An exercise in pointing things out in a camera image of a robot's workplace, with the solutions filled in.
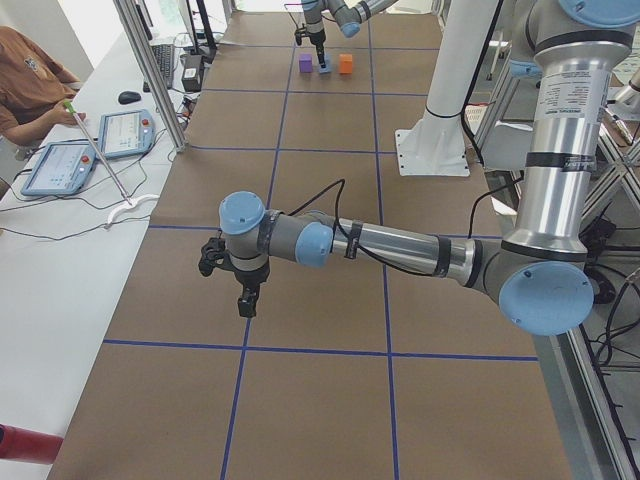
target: keyboard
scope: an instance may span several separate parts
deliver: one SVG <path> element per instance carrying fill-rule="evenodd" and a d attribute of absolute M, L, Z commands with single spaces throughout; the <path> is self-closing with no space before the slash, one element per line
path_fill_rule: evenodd
<path fill-rule="evenodd" d="M 173 45 L 170 43 L 151 45 L 151 51 L 153 52 L 153 56 L 156 59 L 156 63 L 158 64 L 158 68 L 160 69 L 160 73 L 162 74 L 162 78 L 164 78 L 164 83 L 167 88 L 173 87 L 173 72 L 175 70 L 173 64 L 174 50 Z M 147 82 L 144 82 L 142 90 L 145 92 L 149 91 L 149 84 Z"/>

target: person's arm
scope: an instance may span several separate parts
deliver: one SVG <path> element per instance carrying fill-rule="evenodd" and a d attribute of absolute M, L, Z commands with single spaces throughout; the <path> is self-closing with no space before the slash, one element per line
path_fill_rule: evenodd
<path fill-rule="evenodd" d="M 42 114 L 35 120 L 11 127 L 2 132 L 2 135 L 16 145 L 28 146 L 36 140 L 43 139 L 56 124 L 75 125 L 76 121 L 62 104 L 58 102 L 51 110 Z M 85 114 L 80 113 L 80 118 L 84 120 Z"/>

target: ur robot arm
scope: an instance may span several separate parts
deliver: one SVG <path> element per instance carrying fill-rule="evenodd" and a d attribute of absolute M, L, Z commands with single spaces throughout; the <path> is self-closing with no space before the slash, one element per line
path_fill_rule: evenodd
<path fill-rule="evenodd" d="M 631 50 L 640 0 L 624 7 L 608 0 L 521 1 L 522 48 L 529 48 L 542 81 L 515 228 L 501 241 L 449 239 L 319 213 L 293 217 L 237 192 L 220 206 L 222 235 L 203 247 L 200 271 L 235 274 L 242 316 L 256 313 L 269 256 L 321 267 L 337 253 L 452 278 L 487 294 L 533 334 L 564 333 L 584 321 L 593 289 L 582 272 L 581 212 L 611 70 Z"/>
<path fill-rule="evenodd" d="M 305 24 L 295 31 L 296 43 L 302 45 L 302 38 L 308 37 L 316 47 L 318 63 L 326 68 L 324 42 L 327 36 L 324 32 L 322 12 L 329 10 L 345 37 L 351 38 L 360 31 L 360 24 L 369 20 L 373 15 L 382 12 L 398 0 L 363 0 L 349 8 L 343 0 L 307 0 L 302 2 Z"/>

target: wooden block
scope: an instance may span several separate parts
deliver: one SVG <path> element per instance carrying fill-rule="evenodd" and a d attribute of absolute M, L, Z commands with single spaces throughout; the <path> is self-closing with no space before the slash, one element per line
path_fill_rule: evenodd
<path fill-rule="evenodd" d="M 353 55 L 350 53 L 340 54 L 340 67 L 339 71 L 343 75 L 349 75 L 353 73 Z"/>

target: computer mouse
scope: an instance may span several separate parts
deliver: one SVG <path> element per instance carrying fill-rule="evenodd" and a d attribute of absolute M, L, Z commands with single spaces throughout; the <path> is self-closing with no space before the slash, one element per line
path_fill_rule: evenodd
<path fill-rule="evenodd" d="M 122 92 L 118 95 L 118 103 L 120 105 L 127 105 L 128 103 L 138 102 L 142 97 L 138 92 Z"/>

